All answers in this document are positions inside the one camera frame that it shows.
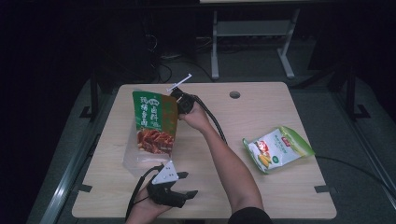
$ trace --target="person's arm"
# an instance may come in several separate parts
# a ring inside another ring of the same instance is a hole
[[[170,206],[156,204],[150,198],[147,198],[148,196],[149,193],[146,187],[137,193],[135,202],[146,199],[134,205],[131,214],[125,222],[126,224],[149,224],[153,222],[157,216],[171,209]]]
[[[206,112],[194,103],[190,114],[180,115],[179,118],[184,119],[204,136],[232,212],[246,207],[263,209],[262,196],[249,169],[220,138],[210,124]]]

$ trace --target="metal frame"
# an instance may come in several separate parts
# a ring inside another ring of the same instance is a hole
[[[82,119],[91,119],[93,121],[99,111],[99,99],[98,99],[98,82],[94,72],[91,73],[91,113],[89,106],[85,106],[80,114]]]
[[[344,100],[342,99],[341,95],[339,93],[334,93],[333,94],[334,101],[338,103],[337,105],[339,106],[340,110],[344,110]],[[366,156],[369,159],[369,164],[372,167],[374,173],[378,178],[380,178],[393,192],[396,191],[396,185],[390,178],[388,172],[386,171],[385,167],[383,166],[382,162],[378,158],[378,156],[375,153],[375,148],[370,144],[370,141],[364,136],[363,131],[361,130],[360,126],[357,124],[355,120],[352,120],[350,118],[350,115],[347,111],[343,113],[344,120],[346,123],[349,125],[349,128],[352,130],[352,132],[355,134],[355,136],[358,138],[359,143],[361,144],[362,150],[365,152]],[[396,210],[396,200],[392,198],[392,196],[388,193],[387,189],[385,187],[382,187],[382,189],[385,191],[389,201],[392,203],[393,207]]]
[[[212,38],[212,78],[219,79],[218,63],[218,36],[240,36],[240,35],[284,35],[285,44],[281,49],[277,49],[280,61],[282,62],[286,76],[294,78],[287,52],[290,41],[294,33],[294,28],[300,13],[300,9],[294,10],[291,20],[284,21],[218,21],[218,12],[213,14],[213,38]]]
[[[103,107],[111,108],[112,104],[109,104],[110,98],[110,95],[104,94],[101,99],[101,105]],[[78,148],[76,148],[72,158],[70,159],[70,162],[64,171],[64,175],[52,196],[49,206],[47,207],[44,216],[40,220],[40,224],[55,223],[57,221],[67,200],[69,192],[73,188],[73,184],[78,176],[80,168],[84,165],[86,157],[89,156],[92,143],[97,141],[97,134],[100,133],[105,126],[107,116],[105,113],[106,111],[109,111],[109,109],[102,108],[101,110],[97,110],[97,113],[95,113],[96,121],[93,122],[93,119],[90,120],[83,134],[85,137],[81,138]]]

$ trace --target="snack bag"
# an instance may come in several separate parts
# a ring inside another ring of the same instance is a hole
[[[177,129],[174,97],[148,91],[134,91],[137,149],[170,158]]]
[[[315,154],[297,132],[285,126],[280,126],[251,143],[245,138],[242,141],[259,169],[266,174],[268,170]]]

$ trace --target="person's hand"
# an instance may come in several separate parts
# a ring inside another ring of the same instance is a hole
[[[142,188],[136,195],[136,204],[126,220],[127,224],[147,224],[155,220],[157,216],[171,209],[171,206],[157,204],[148,198],[147,186]]]
[[[201,133],[212,127],[206,112],[196,102],[194,102],[194,106],[189,114],[180,114],[178,117],[185,120],[192,128]]]

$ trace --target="wooden table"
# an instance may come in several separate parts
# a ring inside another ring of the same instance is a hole
[[[120,88],[83,181],[83,185],[92,186],[92,189],[79,192],[72,211],[75,217],[125,216],[139,178],[122,165],[127,147],[136,146],[132,91],[167,94],[169,87],[148,84]],[[242,145],[243,137],[260,137],[279,125],[292,128],[308,140],[284,83],[197,83],[182,84],[180,88],[198,95],[218,119],[229,146],[253,173],[265,211],[271,218],[335,217],[330,194],[317,193],[314,189],[325,185],[315,157],[294,161],[263,175]],[[231,98],[231,91],[238,91],[240,98]],[[199,192],[194,199],[186,201],[183,208],[173,208],[161,217],[228,218],[231,215],[205,139],[184,121],[177,125],[173,161],[178,172],[190,173],[186,179],[177,181],[173,190],[197,189]]]

